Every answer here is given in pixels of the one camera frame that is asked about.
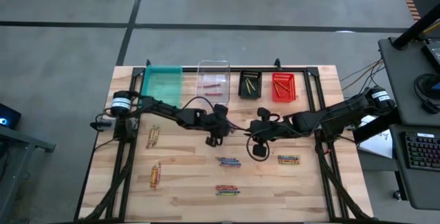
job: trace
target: black keyboard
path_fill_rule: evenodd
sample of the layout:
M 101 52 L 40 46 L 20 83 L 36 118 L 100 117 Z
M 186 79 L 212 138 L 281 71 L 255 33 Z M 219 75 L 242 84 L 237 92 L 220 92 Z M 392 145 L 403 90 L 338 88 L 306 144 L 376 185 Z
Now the black keyboard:
M 409 168 L 440 171 L 440 135 L 405 132 Z

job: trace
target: teal tray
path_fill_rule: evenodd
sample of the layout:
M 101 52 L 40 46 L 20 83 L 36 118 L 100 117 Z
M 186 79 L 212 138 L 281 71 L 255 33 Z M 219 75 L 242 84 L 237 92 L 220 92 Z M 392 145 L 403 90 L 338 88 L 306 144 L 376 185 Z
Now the teal tray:
M 141 94 L 180 108 L 182 80 L 182 67 L 149 65 L 145 71 Z

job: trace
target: gray floor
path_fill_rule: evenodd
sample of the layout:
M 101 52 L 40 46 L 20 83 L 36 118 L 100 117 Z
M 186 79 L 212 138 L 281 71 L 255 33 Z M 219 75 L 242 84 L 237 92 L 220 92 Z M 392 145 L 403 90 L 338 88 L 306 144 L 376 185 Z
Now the gray floor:
M 135 0 L 0 0 L 0 21 L 129 21 Z M 142 0 L 138 23 L 408 27 L 404 0 Z M 74 216 L 96 133 L 89 123 L 103 107 L 125 29 L 0 27 L 0 102 L 22 112 L 20 130 L 57 144 L 37 153 L 16 217 L 31 223 Z M 134 30 L 125 65 L 195 65 L 226 59 L 262 65 L 337 65 L 341 78 L 378 59 L 377 40 L 398 34 Z M 354 78 L 342 82 L 347 86 Z M 389 89 L 385 71 L 375 77 Z M 344 91 L 356 94 L 364 80 Z M 438 223 L 440 212 L 390 198 L 393 173 L 364 172 L 375 216 Z

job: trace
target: wooden tabletop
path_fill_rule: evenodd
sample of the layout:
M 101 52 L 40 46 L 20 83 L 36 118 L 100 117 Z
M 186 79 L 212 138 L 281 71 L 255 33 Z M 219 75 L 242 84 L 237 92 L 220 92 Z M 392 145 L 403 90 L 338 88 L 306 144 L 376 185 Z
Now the wooden tabletop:
M 327 106 L 343 101 L 336 67 L 318 68 Z M 129 88 L 131 71 L 132 67 L 115 68 L 107 107 L 115 91 Z M 185 104 L 195 96 L 196 81 L 196 73 L 184 73 L 181 103 Z M 259 107 L 280 115 L 309 110 L 303 74 L 295 73 L 295 81 L 297 99 L 291 103 L 272 102 L 272 73 L 263 73 L 260 99 L 242 100 L 237 94 L 239 74 L 231 73 L 228 119 L 248 127 L 251 120 L 259 118 L 256 115 Z M 319 109 L 314 81 L 311 83 Z M 206 105 L 194 101 L 189 107 Z M 160 126 L 159 140 L 154 148 L 146 149 L 149 129 L 153 125 Z M 110 140 L 112 135 L 113 131 L 100 133 L 97 145 Z M 313 136 L 272 142 L 269 159 L 257 162 L 246 152 L 247 137 L 243 132 L 236 131 L 225 137 L 223 146 L 216 148 L 205 145 L 207 135 L 202 131 L 187 131 L 152 114 L 142 115 L 126 221 L 328 221 Z M 88 215 L 109 189 L 117 147 L 118 143 L 112 142 L 95 152 L 80 217 Z M 363 211 L 372 216 L 355 144 L 341 139 L 335 143 L 335 149 L 344 187 Z M 301 164 L 280 165 L 277 155 L 300 155 Z M 242 167 L 218 166 L 216 156 L 235 157 L 241 161 Z M 162 164 L 160 184 L 153 190 L 150 188 L 151 168 L 159 162 Z M 215 186 L 222 184 L 238 186 L 240 195 L 216 196 Z M 332 195 L 337 216 L 340 216 L 334 188 Z M 116 213 L 119 202 L 120 194 L 115 202 Z

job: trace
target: red basket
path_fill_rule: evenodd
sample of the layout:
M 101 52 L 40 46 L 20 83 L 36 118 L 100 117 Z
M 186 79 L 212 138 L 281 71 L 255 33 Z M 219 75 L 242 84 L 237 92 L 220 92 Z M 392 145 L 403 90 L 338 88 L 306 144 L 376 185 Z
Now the red basket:
M 295 76 L 286 73 L 273 73 L 272 100 L 274 102 L 291 102 L 295 99 Z

